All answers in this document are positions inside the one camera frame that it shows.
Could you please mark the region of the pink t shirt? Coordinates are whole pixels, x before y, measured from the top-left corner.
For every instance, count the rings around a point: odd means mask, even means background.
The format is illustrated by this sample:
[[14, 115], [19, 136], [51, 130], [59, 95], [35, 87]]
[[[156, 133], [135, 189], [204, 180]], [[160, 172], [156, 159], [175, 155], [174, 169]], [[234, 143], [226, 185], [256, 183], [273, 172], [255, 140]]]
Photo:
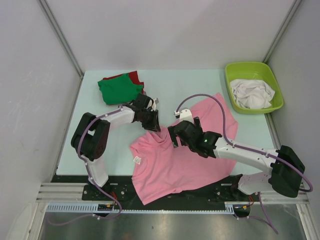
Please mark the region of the pink t shirt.
[[[199, 117], [205, 132], [222, 133], [223, 116], [226, 116], [226, 135], [235, 139], [238, 122], [221, 94], [205, 98], [190, 110]], [[144, 205], [165, 194], [196, 190], [218, 182], [228, 177], [236, 165], [236, 161], [227, 158], [203, 158], [186, 146], [174, 148], [166, 127], [138, 137], [130, 150], [135, 162], [132, 183]]]

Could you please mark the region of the green plastic basin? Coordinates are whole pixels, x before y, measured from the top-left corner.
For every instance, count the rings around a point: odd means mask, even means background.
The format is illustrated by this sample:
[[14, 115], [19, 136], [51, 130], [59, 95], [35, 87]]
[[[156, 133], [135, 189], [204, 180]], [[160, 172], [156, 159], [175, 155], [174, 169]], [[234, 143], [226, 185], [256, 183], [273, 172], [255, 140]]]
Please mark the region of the green plastic basin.
[[[224, 71], [229, 98], [233, 109], [237, 113], [248, 115], [268, 114], [280, 109], [284, 105], [284, 98], [280, 86], [271, 68], [267, 64], [257, 61], [233, 62], [227, 64]], [[275, 95], [270, 101], [271, 106], [263, 109], [249, 109], [238, 105], [230, 85], [231, 81], [236, 79], [263, 80], [275, 91]]]

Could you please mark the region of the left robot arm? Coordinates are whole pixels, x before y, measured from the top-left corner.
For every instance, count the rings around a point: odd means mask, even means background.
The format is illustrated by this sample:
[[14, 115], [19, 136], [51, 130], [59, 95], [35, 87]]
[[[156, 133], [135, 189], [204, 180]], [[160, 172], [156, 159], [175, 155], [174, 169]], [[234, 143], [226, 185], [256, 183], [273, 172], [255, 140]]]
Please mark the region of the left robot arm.
[[86, 112], [71, 138], [71, 146], [87, 170], [88, 180], [94, 185], [93, 194], [100, 200], [110, 196], [111, 188], [103, 154], [110, 131], [126, 124], [140, 122], [143, 129], [160, 132], [157, 98], [139, 93], [136, 99], [123, 103], [114, 111], [96, 116]]

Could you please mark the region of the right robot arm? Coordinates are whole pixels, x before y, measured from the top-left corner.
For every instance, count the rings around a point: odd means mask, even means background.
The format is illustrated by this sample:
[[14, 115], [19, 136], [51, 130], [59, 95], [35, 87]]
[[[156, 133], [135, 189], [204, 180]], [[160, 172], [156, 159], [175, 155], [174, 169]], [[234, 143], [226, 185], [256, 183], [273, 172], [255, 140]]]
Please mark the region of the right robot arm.
[[258, 173], [237, 177], [230, 188], [231, 196], [237, 201], [270, 190], [289, 198], [298, 196], [305, 166], [289, 146], [263, 150], [240, 145], [220, 133], [203, 131], [197, 117], [192, 122], [182, 120], [168, 127], [168, 132], [175, 148], [187, 146], [203, 158], [229, 159], [258, 169]]

